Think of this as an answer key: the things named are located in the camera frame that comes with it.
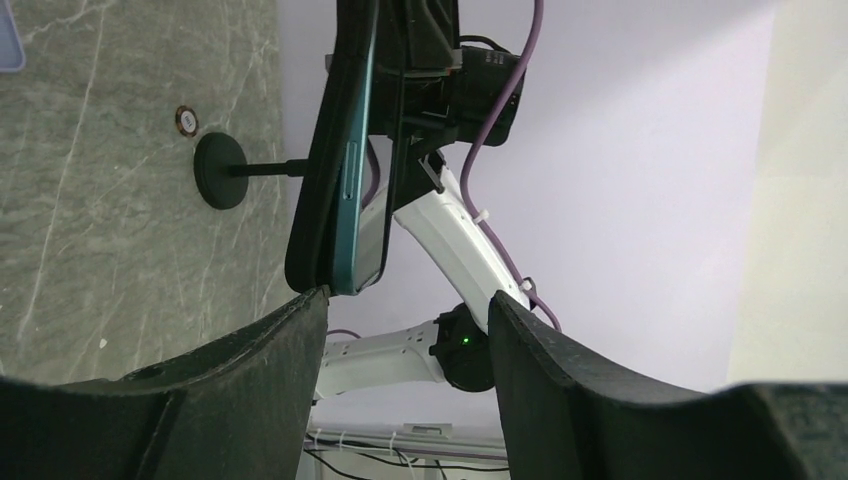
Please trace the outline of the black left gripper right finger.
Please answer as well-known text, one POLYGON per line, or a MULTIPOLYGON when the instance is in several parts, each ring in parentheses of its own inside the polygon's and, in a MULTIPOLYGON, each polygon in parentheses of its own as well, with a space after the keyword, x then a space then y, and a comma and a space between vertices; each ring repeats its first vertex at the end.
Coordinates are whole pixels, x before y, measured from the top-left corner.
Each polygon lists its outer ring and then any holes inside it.
POLYGON ((843 479, 847 387, 762 382, 713 393, 630 370, 508 294, 489 306, 514 479, 843 479))

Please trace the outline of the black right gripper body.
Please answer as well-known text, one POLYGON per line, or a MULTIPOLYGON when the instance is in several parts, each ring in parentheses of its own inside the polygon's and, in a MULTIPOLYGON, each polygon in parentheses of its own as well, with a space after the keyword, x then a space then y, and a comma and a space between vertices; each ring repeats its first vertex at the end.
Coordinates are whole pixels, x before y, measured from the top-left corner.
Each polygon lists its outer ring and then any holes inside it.
MULTIPOLYGON (((457 142, 474 143, 489 120, 520 57, 503 48, 460 45, 454 53, 461 65, 450 71, 408 72, 405 78, 404 123, 426 131, 456 130, 457 142)), ((370 97, 370 135, 394 138, 397 69, 374 61, 370 97)), ((484 146, 506 142, 521 99, 524 75, 495 120, 484 146)))

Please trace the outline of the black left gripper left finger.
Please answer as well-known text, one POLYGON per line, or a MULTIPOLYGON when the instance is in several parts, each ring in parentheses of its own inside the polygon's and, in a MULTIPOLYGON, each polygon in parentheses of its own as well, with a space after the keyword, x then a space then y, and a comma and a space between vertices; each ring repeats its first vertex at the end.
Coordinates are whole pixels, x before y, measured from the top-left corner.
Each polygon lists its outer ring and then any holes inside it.
POLYGON ((1 381, 5 479, 292 479, 328 291, 117 380, 1 381))

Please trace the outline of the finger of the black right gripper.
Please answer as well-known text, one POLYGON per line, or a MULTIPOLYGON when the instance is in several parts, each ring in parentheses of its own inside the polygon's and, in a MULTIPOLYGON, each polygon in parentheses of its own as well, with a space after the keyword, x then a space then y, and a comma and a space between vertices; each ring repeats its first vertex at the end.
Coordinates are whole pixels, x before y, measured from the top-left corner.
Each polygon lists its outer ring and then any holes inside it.
POLYGON ((461 63, 456 0, 381 0, 377 67, 384 72, 444 72, 461 63))

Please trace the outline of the black phone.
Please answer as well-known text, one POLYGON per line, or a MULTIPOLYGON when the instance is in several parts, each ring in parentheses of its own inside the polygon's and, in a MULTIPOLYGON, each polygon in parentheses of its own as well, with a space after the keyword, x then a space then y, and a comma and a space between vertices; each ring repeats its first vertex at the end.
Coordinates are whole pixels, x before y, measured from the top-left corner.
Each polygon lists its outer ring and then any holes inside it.
POLYGON ((386 195, 368 135, 377 21, 367 30, 365 69, 356 96, 338 179, 331 287, 355 296, 376 283, 383 270, 386 195))

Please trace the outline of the lavender phone case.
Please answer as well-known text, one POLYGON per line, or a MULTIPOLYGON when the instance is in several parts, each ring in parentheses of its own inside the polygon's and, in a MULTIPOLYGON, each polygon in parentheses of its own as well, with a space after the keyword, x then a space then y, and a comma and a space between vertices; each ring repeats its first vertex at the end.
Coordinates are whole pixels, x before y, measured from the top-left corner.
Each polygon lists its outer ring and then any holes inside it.
POLYGON ((26 55, 8 0, 1 0, 1 72, 15 73, 26 65, 26 55))

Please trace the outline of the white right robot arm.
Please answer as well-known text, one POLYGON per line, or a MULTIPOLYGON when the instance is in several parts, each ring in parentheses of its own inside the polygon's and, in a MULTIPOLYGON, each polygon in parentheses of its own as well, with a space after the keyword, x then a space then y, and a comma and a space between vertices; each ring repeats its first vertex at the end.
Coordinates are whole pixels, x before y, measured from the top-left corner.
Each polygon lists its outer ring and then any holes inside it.
POLYGON ((329 343, 315 398, 407 383, 491 390, 487 305, 498 292, 529 303, 531 285, 473 205, 467 165, 451 146, 503 144, 521 98, 526 57, 464 32, 453 1, 368 1, 343 7, 302 189, 316 207, 311 280, 338 297, 390 294, 389 243, 401 231, 421 251, 420 323, 329 343))

